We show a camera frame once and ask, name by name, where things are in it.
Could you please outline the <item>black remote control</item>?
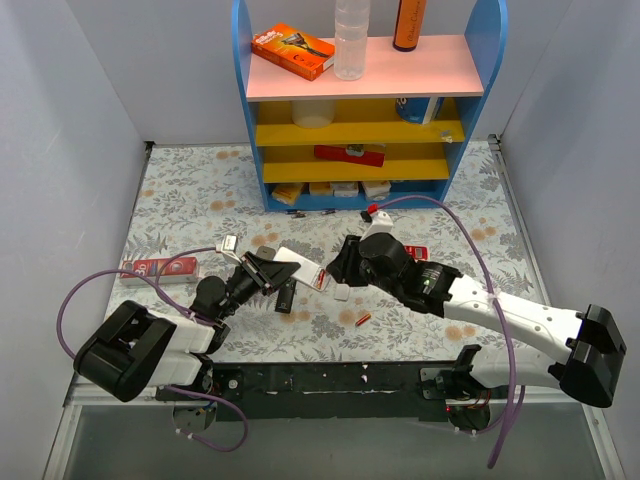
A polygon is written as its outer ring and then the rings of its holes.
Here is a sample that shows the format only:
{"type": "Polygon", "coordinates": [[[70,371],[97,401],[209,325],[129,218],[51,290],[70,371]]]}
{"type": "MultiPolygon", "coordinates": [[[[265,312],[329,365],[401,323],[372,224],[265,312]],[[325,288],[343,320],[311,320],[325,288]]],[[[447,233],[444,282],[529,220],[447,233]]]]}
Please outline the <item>black remote control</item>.
{"type": "Polygon", "coordinates": [[[289,278],[278,290],[274,310],[278,313],[290,314],[296,292],[297,281],[289,278]]]}

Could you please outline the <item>white battery cover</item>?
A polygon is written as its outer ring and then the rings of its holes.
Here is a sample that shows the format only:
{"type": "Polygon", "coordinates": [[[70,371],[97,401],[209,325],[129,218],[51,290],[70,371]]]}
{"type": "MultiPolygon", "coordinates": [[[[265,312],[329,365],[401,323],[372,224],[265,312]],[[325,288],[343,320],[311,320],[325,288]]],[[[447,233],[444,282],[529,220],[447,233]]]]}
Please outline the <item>white battery cover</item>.
{"type": "Polygon", "coordinates": [[[334,299],[346,302],[349,299],[351,288],[346,284],[338,284],[335,288],[334,299]]]}

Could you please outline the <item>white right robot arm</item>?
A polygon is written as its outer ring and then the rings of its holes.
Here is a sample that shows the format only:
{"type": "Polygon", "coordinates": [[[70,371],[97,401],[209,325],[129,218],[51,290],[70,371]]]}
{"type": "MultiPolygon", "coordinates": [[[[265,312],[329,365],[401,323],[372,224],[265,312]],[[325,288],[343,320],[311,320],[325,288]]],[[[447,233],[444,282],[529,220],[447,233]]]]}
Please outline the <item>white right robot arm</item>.
{"type": "Polygon", "coordinates": [[[580,312],[490,294],[455,267],[414,259],[389,233],[347,236],[327,271],[350,287],[375,286],[417,313],[508,330],[534,350],[516,356],[520,385],[557,388],[598,408],[613,403],[627,347],[603,307],[580,312]]]}

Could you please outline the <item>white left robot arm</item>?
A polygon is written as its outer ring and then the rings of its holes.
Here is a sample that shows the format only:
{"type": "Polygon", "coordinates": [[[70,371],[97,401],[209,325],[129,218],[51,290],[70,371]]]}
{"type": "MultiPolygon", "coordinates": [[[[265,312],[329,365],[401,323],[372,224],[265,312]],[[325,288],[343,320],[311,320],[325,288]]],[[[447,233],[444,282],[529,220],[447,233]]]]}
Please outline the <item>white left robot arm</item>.
{"type": "Polygon", "coordinates": [[[209,356],[230,332],[225,320],[255,294],[277,291],[300,268],[298,262],[247,253],[228,280],[207,276],[198,282],[186,316],[162,315],[126,300],[79,348],[73,368],[122,402],[147,387],[165,386],[203,399],[214,387],[209,356]]]}

